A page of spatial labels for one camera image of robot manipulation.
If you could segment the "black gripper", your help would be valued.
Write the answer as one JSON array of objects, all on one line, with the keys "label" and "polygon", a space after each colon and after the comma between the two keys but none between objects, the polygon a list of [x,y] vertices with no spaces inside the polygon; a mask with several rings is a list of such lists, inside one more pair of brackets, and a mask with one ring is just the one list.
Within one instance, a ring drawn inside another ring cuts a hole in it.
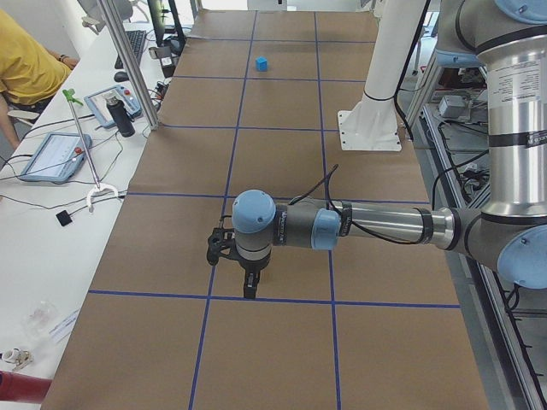
[{"label": "black gripper", "polygon": [[241,267],[244,269],[244,298],[256,298],[261,271],[266,267],[266,264],[245,262]]}]

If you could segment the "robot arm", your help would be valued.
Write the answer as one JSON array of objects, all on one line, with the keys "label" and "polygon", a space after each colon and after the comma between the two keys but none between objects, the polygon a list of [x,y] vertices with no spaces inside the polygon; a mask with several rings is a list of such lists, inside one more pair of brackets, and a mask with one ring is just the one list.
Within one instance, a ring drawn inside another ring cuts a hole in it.
[{"label": "robot arm", "polygon": [[485,66],[490,198],[481,209],[323,204],[300,196],[277,204],[263,191],[241,193],[232,227],[209,238],[210,263],[235,260],[244,296],[256,296],[274,246],[333,249],[341,237],[430,243],[464,254],[529,289],[546,285],[546,4],[444,1],[438,53],[453,65]]}]

